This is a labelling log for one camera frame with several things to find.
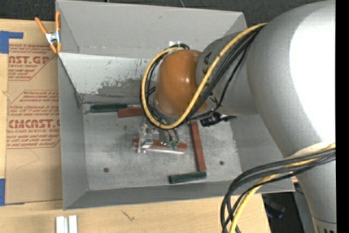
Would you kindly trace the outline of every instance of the wooden surface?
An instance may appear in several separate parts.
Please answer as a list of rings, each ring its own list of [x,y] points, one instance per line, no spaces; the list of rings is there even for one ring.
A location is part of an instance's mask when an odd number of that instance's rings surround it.
[[[37,31],[33,21],[1,20],[0,29],[17,31],[25,26],[25,39]],[[53,23],[45,23],[52,30]],[[0,86],[7,83],[8,56],[0,58]],[[0,117],[4,131],[7,107],[2,102],[4,92],[0,92]],[[5,136],[0,135],[0,178],[4,168]],[[63,211],[62,201],[31,202],[22,205],[0,207],[0,232],[6,233],[50,233],[55,231],[57,216],[78,216],[79,233],[84,232],[221,232],[219,212],[223,197],[162,202],[154,204],[88,208],[84,210]],[[242,233],[270,233],[269,224],[261,195],[254,195],[247,204],[240,220]]]

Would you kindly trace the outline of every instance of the cardboard sheet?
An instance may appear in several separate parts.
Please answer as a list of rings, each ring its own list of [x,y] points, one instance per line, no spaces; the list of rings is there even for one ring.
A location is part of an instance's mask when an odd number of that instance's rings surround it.
[[[44,25],[53,32],[52,22]],[[0,31],[23,33],[23,39],[9,39],[8,85],[2,92],[5,203],[61,199],[57,56],[35,21],[1,20]]]

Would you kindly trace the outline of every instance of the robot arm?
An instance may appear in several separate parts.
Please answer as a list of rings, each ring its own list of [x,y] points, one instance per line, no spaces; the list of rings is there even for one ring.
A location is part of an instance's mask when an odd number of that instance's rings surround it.
[[[236,36],[216,40],[192,60],[197,84],[208,65]],[[316,152],[334,143],[335,1],[286,12],[247,40],[248,47],[223,67],[224,75],[206,99],[206,111],[231,116],[259,113],[284,157],[306,148]],[[160,68],[159,72],[161,77],[165,70],[162,73]],[[188,81],[189,76],[192,74],[181,79]],[[299,175],[298,181],[317,232],[335,233],[335,161]]]

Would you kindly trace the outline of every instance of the small part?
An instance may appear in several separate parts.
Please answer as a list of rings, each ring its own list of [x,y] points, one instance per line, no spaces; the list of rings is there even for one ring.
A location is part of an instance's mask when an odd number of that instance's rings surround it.
[[[206,178],[206,164],[205,164],[205,159],[203,157],[203,150],[201,145],[200,133],[198,130],[198,124],[197,122],[192,122],[189,124],[189,127],[190,127],[192,145],[194,147],[197,171],[184,173],[184,174],[171,175],[169,176],[170,184],[192,182],[192,181],[202,180]]]
[[[127,108],[118,110],[118,118],[143,116],[142,108]]]
[[[169,183],[170,184],[185,183],[185,182],[202,180],[204,178],[206,178],[206,172],[197,171],[192,173],[184,173],[184,174],[169,176]]]
[[[213,112],[213,114],[210,115],[209,117],[200,120],[200,123],[203,127],[209,127],[209,126],[213,126],[221,121],[232,120],[233,118],[236,118],[236,116],[222,117],[222,115],[220,113]]]
[[[174,150],[167,146],[166,143],[162,143],[159,140],[152,140],[152,145],[142,146],[142,151],[152,151],[152,152],[164,152],[164,153],[174,153],[174,154],[183,154],[186,151],[187,145],[185,143],[179,142],[177,148]],[[139,139],[134,138],[132,141],[133,149],[137,149],[139,146]]]
[[[117,112],[126,108],[127,104],[125,103],[96,104],[91,106],[91,113]]]

